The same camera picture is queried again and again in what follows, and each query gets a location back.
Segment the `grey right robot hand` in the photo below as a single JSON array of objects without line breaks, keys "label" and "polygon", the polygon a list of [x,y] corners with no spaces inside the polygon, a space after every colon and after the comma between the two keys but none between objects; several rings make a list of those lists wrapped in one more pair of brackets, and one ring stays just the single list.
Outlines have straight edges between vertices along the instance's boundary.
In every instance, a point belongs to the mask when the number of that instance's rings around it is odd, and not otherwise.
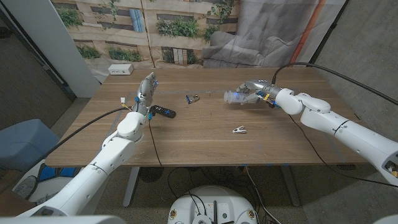
[{"label": "grey right robot hand", "polygon": [[267,80],[248,80],[237,87],[236,93],[248,94],[242,104],[255,104],[265,101],[269,105],[274,105],[276,96],[281,90]]}]

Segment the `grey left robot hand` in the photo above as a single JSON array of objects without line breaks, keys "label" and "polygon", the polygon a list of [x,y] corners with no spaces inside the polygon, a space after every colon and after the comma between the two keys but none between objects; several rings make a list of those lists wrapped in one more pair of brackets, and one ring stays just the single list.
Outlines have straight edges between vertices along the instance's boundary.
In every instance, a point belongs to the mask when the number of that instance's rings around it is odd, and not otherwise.
[{"label": "grey left robot hand", "polygon": [[137,96],[135,98],[136,104],[132,107],[133,112],[146,115],[153,101],[153,95],[157,88],[158,80],[154,72],[151,72],[148,76],[141,81],[137,90]]}]

